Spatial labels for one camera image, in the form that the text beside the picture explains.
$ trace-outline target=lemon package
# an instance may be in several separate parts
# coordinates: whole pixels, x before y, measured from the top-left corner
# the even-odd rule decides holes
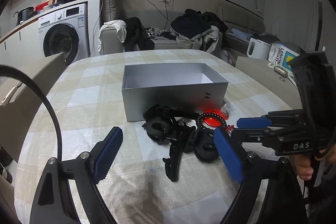
[[[288,74],[293,76],[291,67],[287,64],[300,54],[290,50],[286,46],[280,43],[273,43],[271,50],[269,51],[268,60],[274,63],[276,66],[280,66],[288,71]]]

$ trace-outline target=black hose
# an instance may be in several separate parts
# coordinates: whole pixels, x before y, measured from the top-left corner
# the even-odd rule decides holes
[[[21,81],[26,86],[28,86],[43,102],[45,105],[47,111],[49,112],[52,122],[54,123],[55,130],[56,130],[56,137],[57,137],[57,159],[59,161],[62,161],[62,135],[61,135],[61,129],[57,120],[56,113],[51,106],[50,102],[48,101],[47,97],[44,95],[42,90],[39,88],[39,86],[29,78],[26,74],[24,74],[22,71],[19,71],[16,68],[0,65],[0,77],[9,77],[16,80]]]

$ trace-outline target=metal screw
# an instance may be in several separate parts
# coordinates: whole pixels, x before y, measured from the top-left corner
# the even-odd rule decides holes
[[[288,158],[286,158],[286,157],[281,157],[280,160],[283,164],[288,163]]]
[[[252,158],[255,158],[257,156],[257,154],[253,151],[248,151],[247,156],[252,159]]]
[[[89,152],[83,152],[83,153],[80,154],[80,158],[84,160],[84,159],[86,159],[89,155],[90,155]]]
[[[56,161],[57,161],[57,159],[53,157],[53,158],[50,158],[50,159],[48,160],[48,163],[49,163],[49,164],[54,164]]]

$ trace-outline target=red container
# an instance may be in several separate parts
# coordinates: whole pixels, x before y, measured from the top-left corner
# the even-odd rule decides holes
[[[47,5],[51,5],[54,4],[55,0],[47,0],[41,4],[39,4],[38,6],[35,7],[35,11],[40,11],[43,10],[43,7],[47,6]]]

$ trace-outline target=blue gripper pad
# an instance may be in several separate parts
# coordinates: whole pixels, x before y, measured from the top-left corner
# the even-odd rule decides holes
[[[257,128],[267,128],[272,125],[272,121],[265,117],[257,117],[257,118],[240,118],[237,121],[238,128],[249,128],[249,129],[257,129]]]
[[[215,130],[213,139],[231,178],[241,184],[244,180],[242,162],[219,128]]]
[[[93,180],[95,184],[105,179],[123,142],[123,131],[114,127],[103,141],[92,148]]]

